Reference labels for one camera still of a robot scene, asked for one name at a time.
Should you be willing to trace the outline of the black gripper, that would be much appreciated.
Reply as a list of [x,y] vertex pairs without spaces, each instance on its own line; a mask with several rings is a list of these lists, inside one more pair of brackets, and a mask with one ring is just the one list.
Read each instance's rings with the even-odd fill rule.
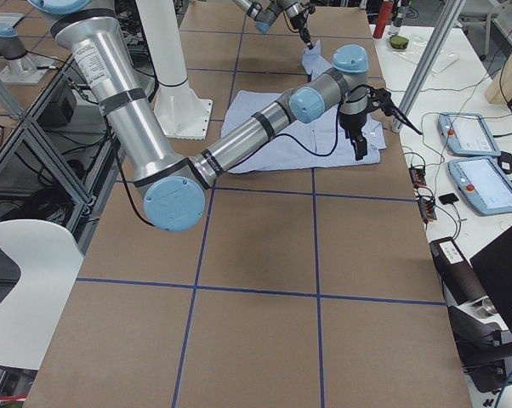
[[313,42],[310,37],[310,32],[307,26],[308,12],[303,12],[297,14],[293,17],[293,29],[298,32],[300,36],[302,36],[302,41],[304,42],[307,49],[312,50],[314,48]]
[[340,127],[350,135],[350,144],[355,152],[355,160],[361,161],[367,155],[367,139],[362,135],[362,128],[367,122],[367,114],[359,112],[353,115],[338,114]]

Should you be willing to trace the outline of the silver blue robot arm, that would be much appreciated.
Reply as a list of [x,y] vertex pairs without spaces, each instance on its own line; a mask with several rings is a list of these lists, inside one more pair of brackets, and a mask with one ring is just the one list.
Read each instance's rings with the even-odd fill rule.
[[134,184],[145,215],[155,227],[183,231],[205,207],[205,190],[215,179],[267,145],[294,122],[309,123],[336,108],[337,121],[355,148],[367,152],[362,127],[367,97],[367,51],[339,48],[331,66],[308,84],[285,91],[263,110],[196,156],[176,153],[169,139],[187,132],[204,136],[212,103],[192,91],[179,27],[169,1],[140,1],[139,17],[156,69],[158,91],[150,102],[134,74],[111,1],[36,1],[53,39],[68,49],[134,168]]
[[259,1],[234,0],[233,3],[255,22],[256,29],[262,34],[266,34],[282,15],[290,31],[297,33],[309,50],[314,48],[308,19],[315,13],[316,6],[310,1],[269,1],[265,7]]

